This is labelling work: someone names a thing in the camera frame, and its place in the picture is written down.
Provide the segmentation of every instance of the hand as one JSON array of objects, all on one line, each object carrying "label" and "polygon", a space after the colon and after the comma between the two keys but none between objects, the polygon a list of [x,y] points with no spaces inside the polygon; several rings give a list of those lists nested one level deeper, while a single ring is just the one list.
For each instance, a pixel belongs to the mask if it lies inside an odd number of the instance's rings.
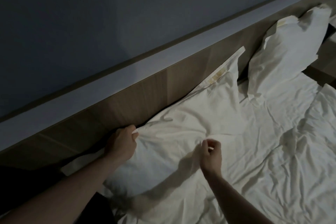
[{"label": "hand", "polygon": [[119,128],[108,139],[105,147],[105,156],[123,164],[125,161],[132,158],[137,143],[135,142],[139,133],[133,133],[134,125],[125,128]]},{"label": "hand", "polygon": [[220,177],[222,176],[222,150],[221,143],[219,141],[206,139],[202,142],[201,159],[199,165],[206,179],[213,175]]}]

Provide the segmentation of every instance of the wooden headboard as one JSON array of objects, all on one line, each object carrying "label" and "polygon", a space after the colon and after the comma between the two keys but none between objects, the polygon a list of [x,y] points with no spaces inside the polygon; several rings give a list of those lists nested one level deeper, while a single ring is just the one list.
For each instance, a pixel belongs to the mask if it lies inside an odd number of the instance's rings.
[{"label": "wooden headboard", "polygon": [[[1,151],[0,165],[33,170],[55,164],[83,153],[115,128],[129,124],[144,124],[157,112],[188,94],[241,46],[244,46],[246,51],[239,58],[238,65],[240,78],[245,77],[248,62],[259,48],[269,27],[277,20],[289,15],[300,17],[310,8],[326,1],[328,0],[301,0],[220,40]],[[265,4],[267,3],[209,25],[170,45],[184,41]]]}]

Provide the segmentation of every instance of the blue-gray wall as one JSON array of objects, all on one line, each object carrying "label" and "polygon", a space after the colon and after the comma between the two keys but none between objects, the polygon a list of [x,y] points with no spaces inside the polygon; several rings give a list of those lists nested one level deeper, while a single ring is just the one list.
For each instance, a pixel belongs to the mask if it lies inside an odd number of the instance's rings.
[{"label": "blue-gray wall", "polygon": [[265,0],[0,0],[0,116]]}]

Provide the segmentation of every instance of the wall trim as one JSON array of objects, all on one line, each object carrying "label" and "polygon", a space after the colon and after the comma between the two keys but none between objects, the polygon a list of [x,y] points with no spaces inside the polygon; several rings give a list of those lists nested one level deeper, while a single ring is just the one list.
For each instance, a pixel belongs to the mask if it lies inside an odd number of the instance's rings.
[{"label": "wall trim", "polygon": [[300,0],[275,0],[0,123],[0,151]]}]

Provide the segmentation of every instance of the white pillow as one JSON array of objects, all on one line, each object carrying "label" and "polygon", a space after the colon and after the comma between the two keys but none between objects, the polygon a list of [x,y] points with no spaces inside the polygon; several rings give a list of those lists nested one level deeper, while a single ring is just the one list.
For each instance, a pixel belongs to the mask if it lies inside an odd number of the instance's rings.
[{"label": "white pillow", "polygon": [[261,49],[249,63],[248,97],[261,104],[277,84],[295,77],[317,59],[317,51],[328,27],[331,9],[323,4],[300,19],[279,20],[264,36]]},{"label": "white pillow", "polygon": [[[181,213],[173,208],[178,209],[185,200],[192,204],[187,216],[199,218],[195,210],[202,212],[208,190],[199,170],[197,146],[206,138],[234,140],[244,131],[237,88],[237,60],[244,51],[241,47],[184,99],[137,129],[133,157],[104,183],[137,217],[166,223],[171,214]],[[102,154],[100,150],[79,157],[62,171],[70,175]],[[195,197],[196,191],[197,203],[186,200]]]}]

